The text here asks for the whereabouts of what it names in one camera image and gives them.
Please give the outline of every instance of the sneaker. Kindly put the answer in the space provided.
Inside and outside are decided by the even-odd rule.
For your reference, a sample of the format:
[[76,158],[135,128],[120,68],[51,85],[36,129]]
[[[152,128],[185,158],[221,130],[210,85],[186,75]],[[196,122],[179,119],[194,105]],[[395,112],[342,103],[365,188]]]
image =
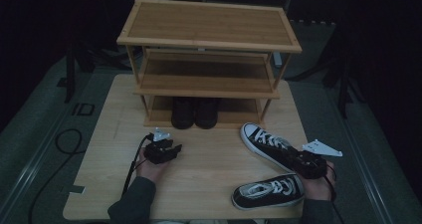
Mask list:
[[194,100],[188,97],[173,98],[171,124],[175,128],[186,129],[194,122]]
[[243,124],[240,135],[251,151],[276,163],[285,171],[293,172],[293,157],[298,151],[287,140],[267,133],[251,122]]
[[232,195],[235,207],[250,210],[257,207],[293,206],[304,198],[304,188],[292,173],[236,188]]
[[217,124],[220,99],[198,98],[197,101],[195,124],[206,129],[214,127]]

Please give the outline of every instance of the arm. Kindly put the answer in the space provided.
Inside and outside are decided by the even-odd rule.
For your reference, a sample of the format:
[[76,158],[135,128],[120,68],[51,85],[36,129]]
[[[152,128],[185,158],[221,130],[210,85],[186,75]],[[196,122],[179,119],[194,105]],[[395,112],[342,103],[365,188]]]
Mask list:
[[[144,149],[139,160],[144,161]],[[143,162],[136,169],[136,177],[126,193],[108,209],[111,223],[144,224],[149,222],[150,206],[155,196],[155,185],[164,173],[169,162],[153,164]]]
[[[298,174],[304,189],[305,201],[301,224],[329,224],[333,223],[331,190],[329,184],[322,177],[319,179],[305,179]],[[331,168],[327,169],[326,177],[335,186],[334,173]]]

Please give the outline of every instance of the shoe rack top shelf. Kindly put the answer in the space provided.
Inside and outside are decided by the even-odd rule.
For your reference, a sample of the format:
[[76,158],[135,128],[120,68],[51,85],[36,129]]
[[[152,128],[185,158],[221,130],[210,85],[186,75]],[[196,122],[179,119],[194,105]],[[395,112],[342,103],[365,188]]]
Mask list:
[[300,53],[282,8],[135,0],[120,45]]
[[267,55],[148,49],[135,93],[140,95],[278,99]]

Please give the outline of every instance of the wooden shoe rack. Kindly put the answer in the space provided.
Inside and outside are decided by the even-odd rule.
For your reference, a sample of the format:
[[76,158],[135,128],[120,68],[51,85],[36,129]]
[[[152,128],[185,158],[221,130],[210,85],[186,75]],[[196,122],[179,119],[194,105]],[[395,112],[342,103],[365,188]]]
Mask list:
[[[282,8],[166,0],[135,0],[117,43],[148,126],[171,126],[172,97],[223,98],[216,127],[263,123],[291,54],[302,51]],[[273,52],[286,54],[276,78]]]

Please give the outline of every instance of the hand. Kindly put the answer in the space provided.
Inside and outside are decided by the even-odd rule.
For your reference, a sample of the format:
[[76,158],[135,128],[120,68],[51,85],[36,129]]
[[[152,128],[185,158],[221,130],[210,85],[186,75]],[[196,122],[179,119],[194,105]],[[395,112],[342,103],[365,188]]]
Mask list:
[[136,166],[142,162],[140,166],[137,166],[136,169],[136,176],[145,177],[155,184],[157,184],[158,180],[161,178],[162,174],[164,173],[166,167],[170,164],[170,162],[164,162],[160,164],[154,164],[149,160],[143,162],[145,160],[145,156],[143,153],[145,152],[145,148],[142,148],[139,152],[139,161],[136,163]]
[[[335,177],[334,177],[334,164],[332,162],[327,161],[326,165],[330,166],[331,168],[326,169],[326,177],[328,178],[329,182],[331,182],[332,187],[335,187]],[[329,188],[329,184],[326,180],[321,177],[319,179],[305,179],[300,174],[298,174],[299,179],[302,182],[302,185],[305,189],[305,198],[306,199],[313,199],[313,200],[331,200],[331,189]]]

